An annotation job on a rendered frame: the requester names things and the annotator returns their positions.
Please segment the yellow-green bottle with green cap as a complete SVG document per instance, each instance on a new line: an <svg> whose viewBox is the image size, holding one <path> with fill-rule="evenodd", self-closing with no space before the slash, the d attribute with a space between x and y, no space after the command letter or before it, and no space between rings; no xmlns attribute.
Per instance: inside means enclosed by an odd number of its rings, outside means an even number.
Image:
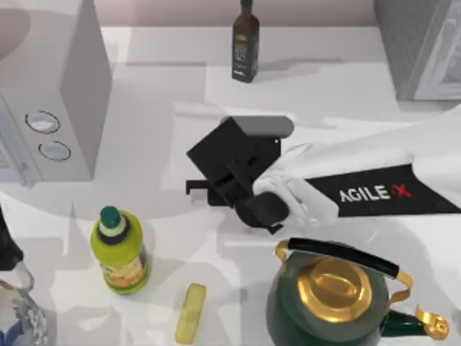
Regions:
<svg viewBox="0 0 461 346"><path fill-rule="evenodd" d="M90 245L110 290L132 295L147 283L150 260L141 224L132 213L103 207L91 230Z"/></svg>

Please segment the dark brown glass bottle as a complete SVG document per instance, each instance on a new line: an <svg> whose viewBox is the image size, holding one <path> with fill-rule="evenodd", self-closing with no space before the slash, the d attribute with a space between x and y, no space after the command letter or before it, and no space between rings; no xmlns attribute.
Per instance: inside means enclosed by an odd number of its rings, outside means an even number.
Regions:
<svg viewBox="0 0 461 346"><path fill-rule="evenodd" d="M259 68L260 22L253 14L254 0L241 0L241 12L232 30L232 78L251 83Z"/></svg>

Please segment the yellow bar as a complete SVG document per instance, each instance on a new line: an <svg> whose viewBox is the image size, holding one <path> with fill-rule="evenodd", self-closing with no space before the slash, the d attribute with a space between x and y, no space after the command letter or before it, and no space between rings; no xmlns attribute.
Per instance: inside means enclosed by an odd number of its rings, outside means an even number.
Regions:
<svg viewBox="0 0 461 346"><path fill-rule="evenodd" d="M176 343L181 345L193 344L200 324L206 295L207 288L203 284L191 283L187 287L174 333Z"/></svg>

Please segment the small microwave knob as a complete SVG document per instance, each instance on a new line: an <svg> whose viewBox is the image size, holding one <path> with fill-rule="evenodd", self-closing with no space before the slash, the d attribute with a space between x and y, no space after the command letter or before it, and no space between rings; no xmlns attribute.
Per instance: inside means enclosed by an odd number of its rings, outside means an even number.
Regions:
<svg viewBox="0 0 461 346"><path fill-rule="evenodd" d="M60 141L42 143L38 146L40 154L51 161L65 161L71 157L70 148Z"/></svg>

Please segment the pale microwave oven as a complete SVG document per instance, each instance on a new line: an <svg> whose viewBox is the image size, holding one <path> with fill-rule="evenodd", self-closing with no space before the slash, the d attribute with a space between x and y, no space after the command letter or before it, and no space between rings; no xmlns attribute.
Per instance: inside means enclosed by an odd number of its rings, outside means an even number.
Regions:
<svg viewBox="0 0 461 346"><path fill-rule="evenodd" d="M83 182L94 176L112 71L94 0L0 0L0 182ZM24 121L43 110L61 126ZM65 161L38 151L60 141Z"/></svg>

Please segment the large microwave knob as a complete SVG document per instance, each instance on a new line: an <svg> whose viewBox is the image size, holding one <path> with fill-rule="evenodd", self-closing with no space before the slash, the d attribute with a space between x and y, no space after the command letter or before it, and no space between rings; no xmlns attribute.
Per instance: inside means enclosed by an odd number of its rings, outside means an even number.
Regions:
<svg viewBox="0 0 461 346"><path fill-rule="evenodd" d="M52 113L38 110L25 115L24 121L35 132L51 134L59 130L61 123Z"/></svg>

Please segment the green and gold kettle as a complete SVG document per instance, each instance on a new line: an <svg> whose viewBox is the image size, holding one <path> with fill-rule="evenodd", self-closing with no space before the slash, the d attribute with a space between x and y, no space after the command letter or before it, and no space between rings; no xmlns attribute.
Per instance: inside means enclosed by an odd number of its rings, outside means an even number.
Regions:
<svg viewBox="0 0 461 346"><path fill-rule="evenodd" d="M449 322L416 308L393 310L413 280L399 265L334 241L289 238L274 250L281 262L267 296L274 346L378 346L383 337L442 341Z"/></svg>

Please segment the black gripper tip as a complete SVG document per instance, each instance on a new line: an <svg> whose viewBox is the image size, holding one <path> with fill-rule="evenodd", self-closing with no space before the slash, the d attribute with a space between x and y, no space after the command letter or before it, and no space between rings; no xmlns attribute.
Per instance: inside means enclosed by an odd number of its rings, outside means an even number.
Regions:
<svg viewBox="0 0 461 346"><path fill-rule="evenodd" d="M9 233L0 206L0 271L12 271L23 259L24 253Z"/></svg>

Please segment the grey cabinet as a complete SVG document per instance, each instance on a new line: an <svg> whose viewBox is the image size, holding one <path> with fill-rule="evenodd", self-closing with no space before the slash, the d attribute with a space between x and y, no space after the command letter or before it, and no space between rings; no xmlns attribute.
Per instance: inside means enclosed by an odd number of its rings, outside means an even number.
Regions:
<svg viewBox="0 0 461 346"><path fill-rule="evenodd" d="M374 0L400 101L461 102L461 0Z"/></svg>

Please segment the blue and white vase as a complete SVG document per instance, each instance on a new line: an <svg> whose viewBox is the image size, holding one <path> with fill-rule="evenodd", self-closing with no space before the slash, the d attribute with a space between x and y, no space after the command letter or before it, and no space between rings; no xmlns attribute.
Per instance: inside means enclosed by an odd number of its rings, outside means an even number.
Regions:
<svg viewBox="0 0 461 346"><path fill-rule="evenodd" d="M50 346L44 311L30 296L35 279L20 262L19 287L0 279L0 346Z"/></svg>

